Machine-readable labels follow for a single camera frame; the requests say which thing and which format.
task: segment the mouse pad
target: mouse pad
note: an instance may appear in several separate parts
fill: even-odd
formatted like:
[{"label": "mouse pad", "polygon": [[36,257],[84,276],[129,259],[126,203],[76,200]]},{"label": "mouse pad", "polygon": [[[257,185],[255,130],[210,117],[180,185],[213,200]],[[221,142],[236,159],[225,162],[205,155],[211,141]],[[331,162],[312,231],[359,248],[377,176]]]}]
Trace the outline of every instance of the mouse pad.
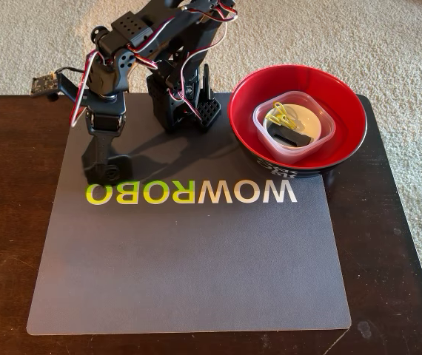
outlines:
[{"label": "mouse pad", "polygon": [[113,141],[134,179],[88,186],[84,119],[70,131],[27,324],[29,334],[348,328],[321,177],[251,161],[227,118],[167,134],[147,94],[127,95]]}]

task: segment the printed logo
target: printed logo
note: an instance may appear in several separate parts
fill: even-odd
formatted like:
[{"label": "printed logo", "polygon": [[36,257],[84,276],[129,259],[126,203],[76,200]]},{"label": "printed logo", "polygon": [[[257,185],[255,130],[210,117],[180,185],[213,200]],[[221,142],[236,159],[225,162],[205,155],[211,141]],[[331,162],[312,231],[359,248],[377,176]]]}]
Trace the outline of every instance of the printed logo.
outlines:
[{"label": "printed logo", "polygon": [[283,178],[287,179],[293,179],[296,175],[296,172],[291,172],[290,170],[283,169],[280,166],[273,165],[267,160],[264,160],[262,158],[257,158],[257,163],[259,163],[261,166],[263,166],[265,169],[272,170],[270,173],[281,176]]},{"label": "printed logo", "polygon": [[[273,180],[266,180],[264,191],[262,193],[259,185],[252,180],[240,180],[232,189],[229,188],[227,181],[218,181],[217,186],[213,186],[209,180],[203,181],[200,189],[196,189],[194,180],[188,181],[187,186],[183,186],[180,181],[173,180],[173,186],[166,182],[156,180],[144,185],[141,189],[140,181],[129,181],[117,185],[117,194],[115,200],[121,205],[136,205],[139,200],[154,205],[164,203],[170,198],[175,203],[254,203],[261,200],[262,203],[268,203],[275,198],[278,203],[283,203],[286,199],[291,202],[297,202],[292,187],[288,180],[282,180],[280,186],[275,186]],[[249,196],[243,196],[242,190],[245,187],[251,191]],[[93,205],[104,205],[113,199],[114,188],[111,186],[89,185],[86,189],[86,200]]]}]

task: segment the bowl rim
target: bowl rim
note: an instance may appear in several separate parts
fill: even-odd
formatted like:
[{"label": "bowl rim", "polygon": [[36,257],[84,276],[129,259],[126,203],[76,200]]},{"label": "bowl rim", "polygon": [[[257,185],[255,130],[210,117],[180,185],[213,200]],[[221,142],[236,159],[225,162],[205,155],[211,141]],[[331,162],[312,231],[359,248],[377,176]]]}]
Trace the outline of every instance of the bowl rim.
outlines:
[{"label": "bowl rim", "polygon": [[[235,125],[232,122],[231,117],[230,117],[230,110],[231,110],[231,106],[232,106],[232,103],[233,103],[233,98],[234,98],[235,94],[237,93],[237,91],[242,87],[242,85],[244,84],[244,82],[247,81],[247,79],[249,77],[257,74],[258,72],[261,72],[263,70],[268,70],[268,69],[273,68],[273,67],[302,67],[302,68],[307,68],[307,69],[311,69],[311,70],[316,70],[316,71],[322,73],[323,75],[329,76],[331,79],[337,81],[339,84],[341,84],[344,87],[346,87],[350,91],[350,93],[356,97],[356,99],[358,100],[358,102],[360,104],[360,107],[361,107],[361,109],[362,109],[362,111],[364,113],[364,132],[362,134],[361,140],[359,141],[358,145],[346,157],[344,157],[344,158],[342,158],[340,160],[337,160],[334,163],[327,164],[327,165],[322,165],[322,166],[312,166],[312,167],[291,166],[291,165],[286,165],[284,163],[279,163],[279,162],[277,162],[274,159],[264,157],[263,155],[257,153],[251,146],[249,146],[249,144],[247,144],[242,139],[241,135],[239,135],[239,133],[237,132],[237,130],[235,128]],[[237,85],[234,87],[234,89],[232,89],[230,100],[229,100],[229,104],[227,106],[227,117],[229,119],[229,122],[230,122],[230,125],[231,125],[231,129],[234,132],[234,135],[239,139],[239,141],[243,145],[245,145],[245,147],[249,151],[251,151],[251,153],[253,153],[254,155],[256,155],[256,156],[258,156],[258,157],[260,157],[260,158],[262,158],[264,160],[269,161],[270,163],[274,163],[275,165],[282,166],[282,167],[285,167],[285,168],[294,169],[294,170],[301,170],[301,171],[320,170],[320,169],[329,168],[331,166],[336,166],[336,165],[342,163],[343,161],[345,161],[345,160],[349,159],[350,157],[352,157],[352,155],[354,155],[354,153],[356,153],[359,150],[359,148],[361,147],[362,143],[364,142],[364,139],[365,139],[366,134],[367,134],[367,115],[366,115],[366,110],[364,109],[364,106],[362,105],[361,101],[359,100],[357,94],[354,91],[352,91],[352,89],[346,83],[344,83],[341,79],[339,79],[339,78],[335,77],[334,75],[329,74],[328,72],[325,72],[325,71],[323,71],[321,69],[318,69],[318,68],[315,68],[315,67],[311,67],[311,66],[308,66],[308,65],[305,65],[305,64],[273,64],[273,65],[269,65],[269,66],[266,66],[266,67],[257,69],[255,71],[251,72],[250,74],[246,75],[244,78],[242,78],[237,83]]]}]

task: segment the circuit board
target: circuit board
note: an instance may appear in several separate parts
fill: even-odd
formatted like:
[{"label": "circuit board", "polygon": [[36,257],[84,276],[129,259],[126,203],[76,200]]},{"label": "circuit board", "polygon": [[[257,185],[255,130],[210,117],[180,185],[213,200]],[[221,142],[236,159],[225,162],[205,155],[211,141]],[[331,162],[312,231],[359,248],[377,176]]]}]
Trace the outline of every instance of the circuit board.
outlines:
[{"label": "circuit board", "polygon": [[30,96],[48,95],[59,92],[58,76],[55,73],[33,78]]}]

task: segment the red bowl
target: red bowl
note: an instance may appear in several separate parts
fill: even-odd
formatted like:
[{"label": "red bowl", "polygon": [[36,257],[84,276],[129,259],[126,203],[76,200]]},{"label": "red bowl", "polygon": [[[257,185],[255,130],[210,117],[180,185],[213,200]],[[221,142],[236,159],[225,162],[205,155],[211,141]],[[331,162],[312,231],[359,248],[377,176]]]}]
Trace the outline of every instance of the red bowl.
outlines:
[{"label": "red bowl", "polygon": [[[292,90],[311,95],[331,115],[336,131],[315,154],[286,165],[259,141],[252,113],[259,104]],[[304,65],[279,64],[248,75],[232,91],[227,113],[244,150],[274,175],[318,175],[354,154],[366,136],[366,113],[358,96],[335,76]]]}]

